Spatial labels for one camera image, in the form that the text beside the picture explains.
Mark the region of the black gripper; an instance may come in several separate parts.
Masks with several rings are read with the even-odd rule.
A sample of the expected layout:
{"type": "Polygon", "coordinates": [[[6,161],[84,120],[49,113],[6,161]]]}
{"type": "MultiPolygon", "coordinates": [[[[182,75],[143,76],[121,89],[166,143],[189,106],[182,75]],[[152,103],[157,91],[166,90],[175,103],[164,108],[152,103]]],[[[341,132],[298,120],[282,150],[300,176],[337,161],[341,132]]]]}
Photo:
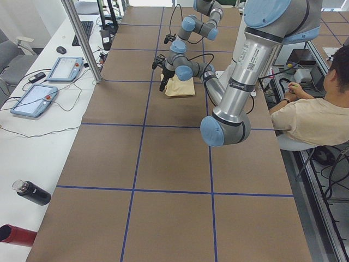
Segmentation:
{"type": "Polygon", "coordinates": [[[175,69],[172,65],[164,65],[162,68],[163,79],[161,81],[159,91],[163,92],[169,79],[173,78],[175,75],[175,69]]]}

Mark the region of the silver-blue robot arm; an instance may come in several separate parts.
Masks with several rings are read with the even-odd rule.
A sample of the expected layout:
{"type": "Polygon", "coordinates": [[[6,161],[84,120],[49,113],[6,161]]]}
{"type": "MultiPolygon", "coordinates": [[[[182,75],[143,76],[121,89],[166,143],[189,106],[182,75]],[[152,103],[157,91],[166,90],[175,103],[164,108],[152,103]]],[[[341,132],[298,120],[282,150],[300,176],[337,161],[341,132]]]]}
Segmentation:
{"type": "Polygon", "coordinates": [[[190,15],[182,21],[167,56],[156,56],[153,68],[161,68],[163,90],[174,76],[181,81],[197,77],[214,104],[211,116],[200,124],[201,136],[209,146],[237,144],[250,134],[244,106],[273,47],[315,39],[320,31],[321,1],[247,1],[243,13],[245,41],[228,82],[223,85],[210,63],[197,63],[186,56],[186,41],[192,33],[209,40],[218,34],[224,11],[217,1],[195,1],[194,9],[208,16],[207,22],[190,15]]]}
{"type": "Polygon", "coordinates": [[[224,11],[219,1],[194,1],[193,9],[207,19],[199,18],[196,14],[183,17],[182,6],[177,4],[174,8],[169,24],[169,33],[164,38],[164,44],[174,43],[176,40],[196,45],[204,39],[214,41],[219,33],[218,25],[224,17],[224,11]],[[172,18],[176,8],[180,8],[181,22],[177,33],[172,33],[172,18]]]}

